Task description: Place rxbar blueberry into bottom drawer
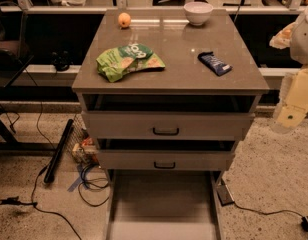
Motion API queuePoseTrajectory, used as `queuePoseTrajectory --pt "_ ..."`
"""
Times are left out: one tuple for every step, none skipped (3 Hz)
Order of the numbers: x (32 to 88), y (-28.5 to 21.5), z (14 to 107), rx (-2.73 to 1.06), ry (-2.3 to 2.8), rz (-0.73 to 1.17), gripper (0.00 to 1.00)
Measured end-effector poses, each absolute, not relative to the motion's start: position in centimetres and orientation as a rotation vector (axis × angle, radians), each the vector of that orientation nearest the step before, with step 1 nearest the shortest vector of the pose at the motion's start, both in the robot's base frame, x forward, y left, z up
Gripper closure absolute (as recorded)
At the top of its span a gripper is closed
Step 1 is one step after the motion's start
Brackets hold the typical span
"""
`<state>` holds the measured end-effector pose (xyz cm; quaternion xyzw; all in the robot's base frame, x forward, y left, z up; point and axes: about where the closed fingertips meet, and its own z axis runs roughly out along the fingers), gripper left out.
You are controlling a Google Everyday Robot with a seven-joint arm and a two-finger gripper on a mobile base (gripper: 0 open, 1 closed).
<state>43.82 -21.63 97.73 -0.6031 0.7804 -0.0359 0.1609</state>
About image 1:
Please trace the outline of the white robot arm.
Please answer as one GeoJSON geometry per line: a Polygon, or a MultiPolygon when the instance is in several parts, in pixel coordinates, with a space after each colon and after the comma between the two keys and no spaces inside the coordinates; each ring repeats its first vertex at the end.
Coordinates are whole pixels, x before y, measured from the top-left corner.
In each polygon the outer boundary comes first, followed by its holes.
{"type": "Polygon", "coordinates": [[[272,130],[288,133],[308,114],[308,5],[297,19],[271,40],[274,48],[290,48],[290,57],[301,64],[297,73],[287,73],[279,92],[279,103],[273,113],[272,130]]]}

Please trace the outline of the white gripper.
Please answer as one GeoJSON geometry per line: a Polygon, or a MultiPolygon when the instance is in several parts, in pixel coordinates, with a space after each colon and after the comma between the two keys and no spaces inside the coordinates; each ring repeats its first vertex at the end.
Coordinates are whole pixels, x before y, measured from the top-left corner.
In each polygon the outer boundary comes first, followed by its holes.
{"type": "Polygon", "coordinates": [[[292,132],[308,112],[308,66],[297,73],[285,75],[281,86],[281,101],[273,113],[271,129],[280,134],[292,132]]]}

